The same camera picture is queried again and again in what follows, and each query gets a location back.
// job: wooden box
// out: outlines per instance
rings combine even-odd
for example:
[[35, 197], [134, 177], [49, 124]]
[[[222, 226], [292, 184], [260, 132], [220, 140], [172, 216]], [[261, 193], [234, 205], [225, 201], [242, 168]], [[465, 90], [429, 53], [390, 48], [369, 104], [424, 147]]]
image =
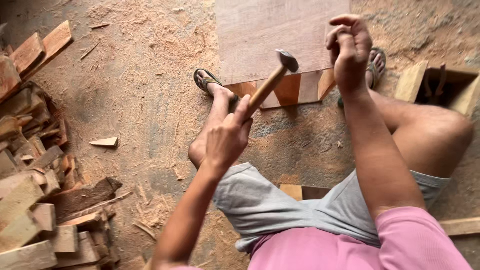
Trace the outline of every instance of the wooden box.
[[[480, 95], [480, 77], [478, 69], [445, 66], [445, 84], [443, 93], [434, 93], [440, 84], [442, 70], [440, 65], [429, 65], [422, 61], [406, 69], [400, 76], [395, 98], [410, 103], [430, 104], [456, 110], [470, 117]], [[426, 83], [433, 91], [428, 95]]]

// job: concrete floor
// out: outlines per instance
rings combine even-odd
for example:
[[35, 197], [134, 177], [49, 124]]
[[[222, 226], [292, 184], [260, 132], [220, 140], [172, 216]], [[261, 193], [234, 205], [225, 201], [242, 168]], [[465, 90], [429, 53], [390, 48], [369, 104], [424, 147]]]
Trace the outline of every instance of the concrete floor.
[[[71, 20], [75, 42], [33, 80], [65, 109], [74, 153], [88, 182], [117, 176], [119, 194], [135, 195], [116, 205], [112, 219], [119, 269], [138, 269], [154, 241], [132, 226], [142, 221], [161, 231], [195, 174], [187, 157], [211, 99], [196, 88], [196, 67], [218, 70], [213, 0], [2, 0], [4, 39], [17, 48], [35, 31], [44, 37]], [[392, 95], [401, 71], [428, 59], [448, 65], [480, 65], [478, 1], [353, 0], [376, 46], [385, 49], [388, 71], [379, 91]], [[110, 23], [91, 30], [89, 26]], [[80, 56], [97, 41], [85, 59]], [[255, 116], [241, 157], [275, 184], [332, 187], [354, 168], [338, 91], [323, 103], [262, 111]], [[476, 108], [472, 120], [480, 129]], [[87, 142], [119, 135], [116, 149]], [[431, 213], [438, 219], [480, 215], [480, 140], [476, 136], [452, 182]], [[238, 234], [221, 212], [209, 209], [192, 265], [245, 269], [248, 256], [233, 243]], [[455, 239], [474, 269], [480, 269], [480, 238]]]

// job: foot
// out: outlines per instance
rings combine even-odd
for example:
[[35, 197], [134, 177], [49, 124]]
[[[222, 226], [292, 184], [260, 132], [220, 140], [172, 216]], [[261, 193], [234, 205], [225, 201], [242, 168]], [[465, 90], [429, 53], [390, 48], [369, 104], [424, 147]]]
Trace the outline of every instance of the foot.
[[[382, 56], [380, 55], [380, 53], [378, 53], [378, 51], [371, 50], [368, 60], [369, 60], [369, 62], [373, 62], [373, 64], [377, 68], [379, 78], [380, 78], [380, 76], [382, 76], [382, 74], [385, 71], [385, 63], [382, 60]], [[365, 72], [365, 81], [367, 82], [368, 88], [371, 88], [372, 87], [372, 82], [373, 82], [373, 75], [372, 75], [372, 72], [370, 70], [367, 70]]]
[[[203, 70], [199, 70], [197, 74], [197, 79], [202, 80], [204, 77], [208, 77], [208, 74]], [[207, 90], [214, 98], [223, 96], [228, 98], [229, 101], [235, 98], [235, 94], [232, 91], [228, 90], [227, 88], [219, 84], [208, 83]]]

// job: hand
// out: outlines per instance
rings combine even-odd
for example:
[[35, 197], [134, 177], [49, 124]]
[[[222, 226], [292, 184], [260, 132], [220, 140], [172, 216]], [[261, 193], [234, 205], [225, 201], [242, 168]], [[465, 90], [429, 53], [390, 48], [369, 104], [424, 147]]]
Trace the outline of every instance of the hand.
[[365, 69], [372, 40], [359, 15], [344, 14], [330, 20], [339, 25], [328, 33], [326, 48], [334, 65], [335, 80], [342, 95], [366, 86]]
[[253, 119], [245, 119], [250, 95], [245, 95], [235, 110], [227, 115], [223, 123], [216, 126], [207, 135], [206, 155], [202, 162], [212, 166], [215, 170], [225, 173], [238, 159], [248, 144], [248, 134]]

